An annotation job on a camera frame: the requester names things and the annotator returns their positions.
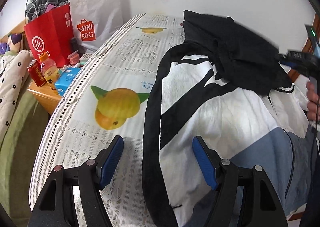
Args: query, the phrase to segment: beverage bottle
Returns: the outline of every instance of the beverage bottle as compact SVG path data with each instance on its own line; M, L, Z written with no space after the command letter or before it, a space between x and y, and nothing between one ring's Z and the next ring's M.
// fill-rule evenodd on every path
M42 53L39 56L39 60L41 62L41 73L48 82L50 88L58 94L54 83L59 79L60 74L55 61L49 58L47 52Z

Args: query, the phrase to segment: plaid cloth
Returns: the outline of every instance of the plaid cloth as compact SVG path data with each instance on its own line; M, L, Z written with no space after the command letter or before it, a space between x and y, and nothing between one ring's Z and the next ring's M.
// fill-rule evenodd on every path
M49 4L54 6L61 6L67 4L68 0L31 0L26 7L26 14L29 18L29 22L38 16L44 14Z

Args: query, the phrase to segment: blue gripper pad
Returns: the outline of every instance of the blue gripper pad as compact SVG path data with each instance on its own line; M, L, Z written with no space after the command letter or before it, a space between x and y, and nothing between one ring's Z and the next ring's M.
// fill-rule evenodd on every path
M116 144L110 152L108 158L102 166L100 188L101 190L110 184L113 174L116 171L116 167L120 160L124 148L124 142L122 137L118 137Z
M289 67L291 67L293 69L298 66L298 64L292 63L292 62L280 62L280 63L283 64L283 65L289 66Z
M218 183L216 180L216 170L211 164L210 159L208 158L197 137L194 137L192 140L192 150L194 155L196 156L207 185L209 185L212 190L215 190L218 187Z

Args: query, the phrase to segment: human hand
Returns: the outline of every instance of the human hand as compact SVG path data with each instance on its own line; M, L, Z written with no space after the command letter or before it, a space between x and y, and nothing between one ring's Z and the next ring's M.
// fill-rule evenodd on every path
M307 98L309 100L309 103L307 105L308 108L308 113L307 117L309 120L316 121L316 113L317 113L317 102L319 96L315 93L315 86L308 81L307 82ZM319 109L319 114L318 114L318 121L320 120L320 109Z

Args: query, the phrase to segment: wooden nightstand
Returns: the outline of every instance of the wooden nightstand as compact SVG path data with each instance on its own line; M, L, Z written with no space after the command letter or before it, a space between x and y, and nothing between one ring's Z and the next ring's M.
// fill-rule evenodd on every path
M50 115L52 115L59 101L61 100L61 96L56 94L47 83L41 87L38 87L35 82L32 81L29 85L28 91L35 96L35 98Z

